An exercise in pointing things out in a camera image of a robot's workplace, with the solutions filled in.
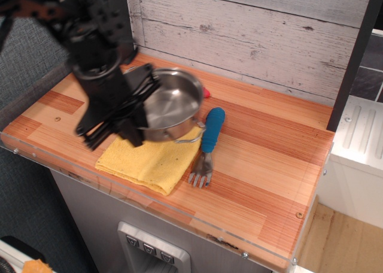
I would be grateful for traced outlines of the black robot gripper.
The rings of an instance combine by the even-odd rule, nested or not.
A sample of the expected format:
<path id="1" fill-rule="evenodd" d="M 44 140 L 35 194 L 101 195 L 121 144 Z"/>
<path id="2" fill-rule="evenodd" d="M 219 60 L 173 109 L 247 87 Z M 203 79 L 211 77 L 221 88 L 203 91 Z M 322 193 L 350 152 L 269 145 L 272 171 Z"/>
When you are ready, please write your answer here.
<path id="1" fill-rule="evenodd" d="M 143 102 L 160 87 L 153 65 L 134 66 L 124 73 L 118 65 L 101 72 L 83 72 L 75 66 L 73 74 L 89 100 L 76 128 L 85 145 L 95 150 L 117 134 L 134 147 L 142 146 L 141 128 L 148 126 Z"/>

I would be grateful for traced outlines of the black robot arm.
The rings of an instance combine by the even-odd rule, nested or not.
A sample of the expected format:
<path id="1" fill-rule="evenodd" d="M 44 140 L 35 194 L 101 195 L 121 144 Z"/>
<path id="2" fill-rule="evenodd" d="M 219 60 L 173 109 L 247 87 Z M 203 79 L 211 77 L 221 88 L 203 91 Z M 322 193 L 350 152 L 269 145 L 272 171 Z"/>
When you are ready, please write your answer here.
<path id="1" fill-rule="evenodd" d="M 68 52 L 68 64 L 88 97 L 76 128 L 89 149 L 117 134 L 135 147 L 148 128 L 144 102 L 159 88 L 150 64 L 123 73 L 138 53 L 126 38 L 118 10 L 101 0 L 1 0 L 1 40 L 17 17 L 31 17 L 46 27 Z"/>

